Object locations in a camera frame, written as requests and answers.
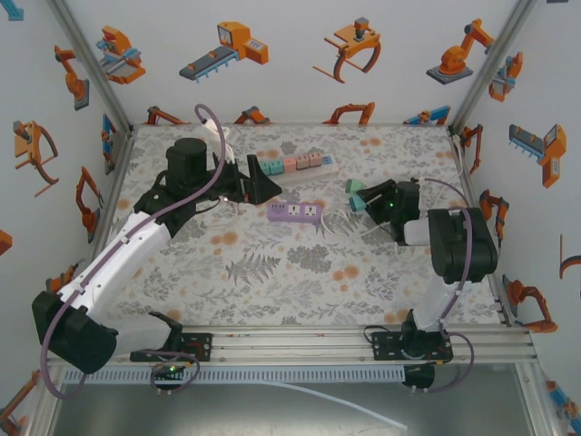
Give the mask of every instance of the white cable tray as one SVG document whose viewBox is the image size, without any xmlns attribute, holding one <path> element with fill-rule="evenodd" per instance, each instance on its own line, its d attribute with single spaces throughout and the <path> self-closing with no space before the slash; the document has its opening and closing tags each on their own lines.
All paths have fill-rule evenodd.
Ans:
<svg viewBox="0 0 581 436">
<path fill-rule="evenodd" d="M 149 366 L 110 366 L 87 376 L 86 384 L 149 384 L 152 368 Z M 156 381 L 156 384 L 176 384 L 189 379 L 194 369 L 173 375 L 173 380 Z M 83 374 L 68 367 L 64 372 L 64 384 L 78 383 Z M 252 367 L 203 367 L 197 384 L 254 384 L 259 382 L 280 383 L 342 383 L 342 382 L 404 382 L 403 365 L 360 366 L 252 366 Z"/>
</svg>

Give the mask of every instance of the teal block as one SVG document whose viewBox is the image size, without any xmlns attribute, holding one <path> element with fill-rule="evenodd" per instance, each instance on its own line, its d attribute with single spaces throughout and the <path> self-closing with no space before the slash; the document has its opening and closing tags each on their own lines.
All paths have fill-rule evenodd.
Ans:
<svg viewBox="0 0 581 436">
<path fill-rule="evenodd" d="M 282 166 L 281 159 L 270 161 L 269 167 L 271 168 L 271 175 L 282 174 L 284 172 L 284 167 Z"/>
<path fill-rule="evenodd" d="M 367 207 L 367 204 L 358 195 L 353 195 L 349 198 L 349 205 L 353 212 L 362 211 Z"/>
<path fill-rule="evenodd" d="M 268 162 L 261 162 L 261 169 L 262 172 L 265 173 L 266 175 L 271 175 L 271 166 L 269 165 Z"/>
<path fill-rule="evenodd" d="M 360 180 L 349 179 L 345 186 L 346 193 L 356 193 L 359 189 L 363 189 L 363 182 Z"/>
</svg>

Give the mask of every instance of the wall with robot print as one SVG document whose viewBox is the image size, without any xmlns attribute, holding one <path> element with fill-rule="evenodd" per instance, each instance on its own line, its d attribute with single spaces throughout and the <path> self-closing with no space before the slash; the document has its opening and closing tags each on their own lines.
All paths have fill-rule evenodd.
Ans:
<svg viewBox="0 0 581 436">
<path fill-rule="evenodd" d="M 511 68 L 515 76 L 514 54 L 522 63 L 516 86 L 502 103 L 494 92 L 482 96 L 468 120 L 469 127 L 484 127 L 472 181 L 491 212 L 491 229 L 503 236 L 498 271 L 510 310 L 538 332 L 533 337 L 548 377 L 579 403 L 581 63 L 572 53 L 581 38 L 581 4 L 539 3 L 509 50 L 506 78 Z M 475 147 L 465 152 L 471 162 Z"/>
<path fill-rule="evenodd" d="M 0 331 L 10 350 L 0 404 L 38 366 L 30 301 L 57 291 L 91 257 L 99 195 L 108 200 L 120 146 L 115 120 L 104 121 L 103 100 L 48 4 L 16 5 L 8 19 L 4 10 L 0 16 L 0 35 L 12 47 L 0 65 Z M 23 19 L 12 19 L 19 11 Z"/>
<path fill-rule="evenodd" d="M 118 67 L 127 74 L 138 66 L 147 71 L 130 83 L 110 76 L 134 124 L 147 120 L 152 106 L 193 121 L 193 102 L 230 122 L 257 106 L 273 123 L 323 123 L 336 108 L 375 102 L 371 123 L 417 118 L 411 124 L 420 124 L 441 120 L 446 107 L 454 118 L 515 3 L 226 0 L 159 7 L 153 0 L 103 0 L 69 6 L 95 56 L 110 56 L 102 62 L 108 75 Z M 438 19 L 443 11 L 446 19 Z M 106 28 L 126 37 L 117 57 L 107 54 L 113 31 L 107 36 Z M 133 70 L 126 65 L 132 59 L 140 60 Z M 356 123 L 360 115 L 341 121 Z"/>
</svg>

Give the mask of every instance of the orange block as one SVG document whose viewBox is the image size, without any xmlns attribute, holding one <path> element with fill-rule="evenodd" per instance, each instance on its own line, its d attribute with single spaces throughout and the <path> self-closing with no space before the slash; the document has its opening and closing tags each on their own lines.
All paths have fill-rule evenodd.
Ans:
<svg viewBox="0 0 581 436">
<path fill-rule="evenodd" d="M 311 168 L 315 167 L 315 166 L 321 166 L 323 165 L 323 156 L 319 153 L 310 153 L 309 154 L 309 166 Z"/>
<path fill-rule="evenodd" d="M 12 236 L 0 230 L 0 256 L 12 247 Z"/>
<path fill-rule="evenodd" d="M 297 160 L 294 157 L 285 157 L 282 159 L 282 166 L 285 173 L 294 173 L 297 171 Z"/>
<path fill-rule="evenodd" d="M 303 154 L 297 157 L 297 170 L 305 170 L 309 168 L 309 155 Z"/>
</svg>

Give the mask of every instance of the power strip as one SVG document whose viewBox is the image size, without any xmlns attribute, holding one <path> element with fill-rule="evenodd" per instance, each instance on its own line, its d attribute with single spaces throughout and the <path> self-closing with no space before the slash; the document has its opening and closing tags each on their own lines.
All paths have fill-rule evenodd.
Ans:
<svg viewBox="0 0 581 436">
<path fill-rule="evenodd" d="M 267 218 L 275 223 L 320 223 L 322 209 L 314 203 L 270 203 Z"/>
<path fill-rule="evenodd" d="M 318 180 L 321 177 L 339 172 L 339 166 L 333 154 L 322 156 L 321 166 L 309 167 L 297 170 L 292 173 L 280 173 L 269 175 L 273 182 L 280 187 L 290 186 L 296 183 L 306 183 L 311 180 Z"/>
</svg>

